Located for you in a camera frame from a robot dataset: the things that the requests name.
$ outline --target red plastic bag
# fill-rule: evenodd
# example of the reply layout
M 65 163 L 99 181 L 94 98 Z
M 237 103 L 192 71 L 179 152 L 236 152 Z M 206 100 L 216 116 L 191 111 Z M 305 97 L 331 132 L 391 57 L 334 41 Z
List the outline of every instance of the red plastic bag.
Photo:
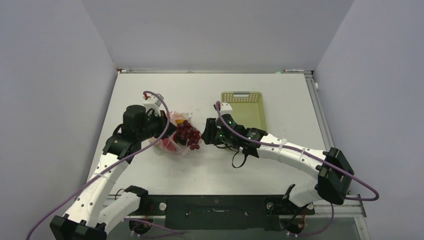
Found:
M 188 150 L 197 150 L 203 142 L 200 131 L 191 122 L 191 113 L 171 111 L 169 121 L 177 126 L 177 131 L 168 138 L 159 140 L 154 146 L 164 152 L 185 155 Z

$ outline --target metal frame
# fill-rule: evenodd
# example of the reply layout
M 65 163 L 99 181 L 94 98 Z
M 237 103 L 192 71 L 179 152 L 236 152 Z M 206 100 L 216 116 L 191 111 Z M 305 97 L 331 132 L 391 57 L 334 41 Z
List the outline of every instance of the metal frame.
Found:
M 349 197 L 358 197 L 357 195 L 349 195 Z M 109 195 L 109 197 L 104 202 L 104 207 L 109 206 L 115 201 L 115 195 Z M 308 215 L 308 218 L 330 218 L 331 217 L 331 206 L 330 203 L 325 200 L 319 200 L 314 202 L 315 215 Z M 355 200 L 345 200 L 343 205 L 334 205 L 334 217 L 335 218 L 355 218 L 358 229 L 368 232 L 367 225 L 365 224 L 364 217 L 366 217 L 364 205 L 361 201 Z M 145 218 L 145 215 L 132 215 L 129 218 Z M 289 219 L 291 215 L 280 215 L 280 219 Z M 152 215 L 149 216 L 150 219 L 164 219 L 165 215 Z
M 327 124 L 326 117 L 324 116 L 320 98 L 318 97 L 316 83 L 313 79 L 312 74 L 305 74 L 305 79 L 307 88 L 309 89 L 310 98 L 312 100 L 312 105 L 315 110 L 316 119 L 318 119 L 319 129 L 321 129 L 321 135 L 322 139 L 324 140 L 324 146 L 327 150 L 329 150 L 331 147 L 334 147 L 334 142 L 330 134 L 330 128 Z

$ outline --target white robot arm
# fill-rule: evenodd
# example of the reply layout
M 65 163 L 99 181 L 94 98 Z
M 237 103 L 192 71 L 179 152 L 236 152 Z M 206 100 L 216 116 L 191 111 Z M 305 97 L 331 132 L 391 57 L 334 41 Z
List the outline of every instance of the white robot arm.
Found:
M 276 160 L 310 175 L 312 178 L 308 183 L 291 186 L 284 196 L 297 207 L 322 199 L 337 205 L 343 204 L 352 179 L 344 177 L 342 173 L 321 162 L 327 161 L 353 175 L 354 171 L 340 150 L 333 147 L 329 151 L 310 149 L 287 142 L 286 139 L 275 137 L 261 129 L 245 128 L 232 118 L 233 109 L 225 102 L 220 104 L 219 112 L 237 135 L 230 131 L 220 118 L 208 118 L 202 134 L 206 144 L 239 149 L 244 154 L 244 161 L 248 156 Z M 257 143 L 244 140 L 240 136 Z
M 58 240 L 105 240 L 107 234 L 124 217 L 136 211 L 148 191 L 130 186 L 122 196 L 102 210 L 104 202 L 118 178 L 129 166 L 132 158 L 101 174 L 109 166 L 141 149 L 141 143 L 149 138 L 158 138 L 164 131 L 167 116 L 160 111 L 161 102 L 155 96 L 148 97 L 143 106 L 131 105 L 123 114 L 123 123 L 106 141 L 103 154 L 90 179 L 100 175 L 79 194 L 63 216 L 55 216 L 50 222 L 53 235 Z M 176 126 L 170 124 L 162 138 L 169 137 Z

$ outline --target table surface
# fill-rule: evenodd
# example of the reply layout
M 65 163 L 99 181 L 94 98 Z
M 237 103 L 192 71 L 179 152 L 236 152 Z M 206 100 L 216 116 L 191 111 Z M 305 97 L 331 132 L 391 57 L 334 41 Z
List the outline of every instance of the table surface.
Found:
M 325 149 L 303 74 L 121 73 L 113 89 L 90 173 L 106 140 L 122 123 L 126 107 L 142 105 L 145 90 L 162 94 L 170 111 L 192 113 L 192 123 L 201 131 L 206 118 L 217 116 L 212 105 L 220 100 L 222 92 L 262 92 L 269 133 L 304 147 Z M 130 185 L 156 195 L 283 194 L 290 184 L 303 184 L 311 179 L 296 168 L 252 156 L 243 167 L 234 169 L 232 156 L 233 152 L 213 145 L 203 144 L 200 150 L 189 151 L 187 155 L 164 153 L 151 147 L 134 157 L 111 194 Z M 239 154 L 234 164 L 242 160 Z

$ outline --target gray wall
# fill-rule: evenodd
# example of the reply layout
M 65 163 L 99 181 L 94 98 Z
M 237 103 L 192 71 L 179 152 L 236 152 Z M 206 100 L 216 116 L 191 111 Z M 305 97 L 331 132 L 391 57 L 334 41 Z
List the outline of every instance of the gray wall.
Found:
M 24 239 L 87 179 L 115 79 L 80 0 L 1 1 L 1 239 Z M 49 222 L 31 239 L 53 238 Z
M 423 13 L 420 0 L 356 0 L 315 72 L 335 145 L 381 193 L 365 203 L 375 240 L 423 239 Z
M 83 0 L 119 68 L 315 69 L 353 0 Z

